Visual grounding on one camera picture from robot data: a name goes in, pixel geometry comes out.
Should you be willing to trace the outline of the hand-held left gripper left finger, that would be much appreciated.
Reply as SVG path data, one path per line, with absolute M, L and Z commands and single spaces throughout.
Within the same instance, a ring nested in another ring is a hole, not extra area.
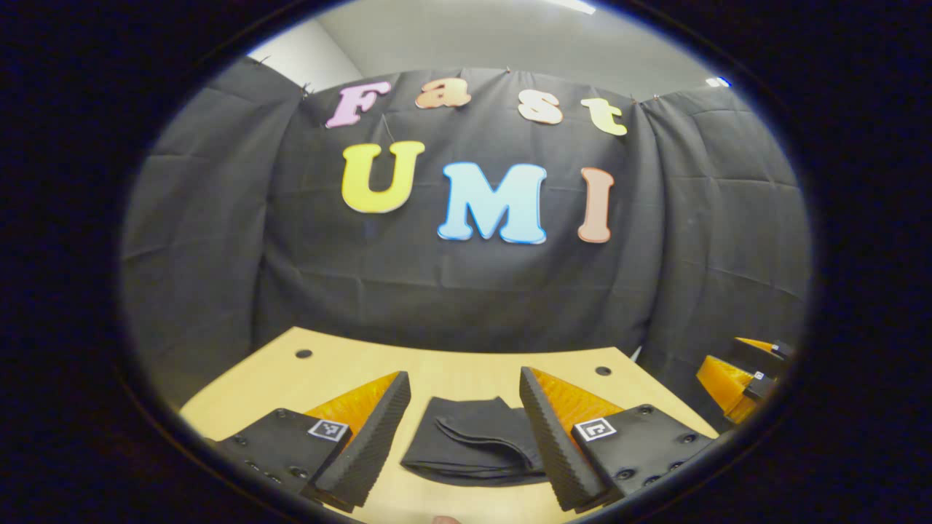
M 373 490 L 410 400 L 409 375 L 400 370 L 304 413 L 272 409 L 208 445 L 237 471 L 350 513 Z

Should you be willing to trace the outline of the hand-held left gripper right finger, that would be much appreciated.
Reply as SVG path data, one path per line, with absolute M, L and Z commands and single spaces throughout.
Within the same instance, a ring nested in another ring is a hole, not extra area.
M 564 511 L 583 513 L 632 496 L 713 442 L 655 405 L 620 408 L 531 366 L 521 369 L 519 396 Z

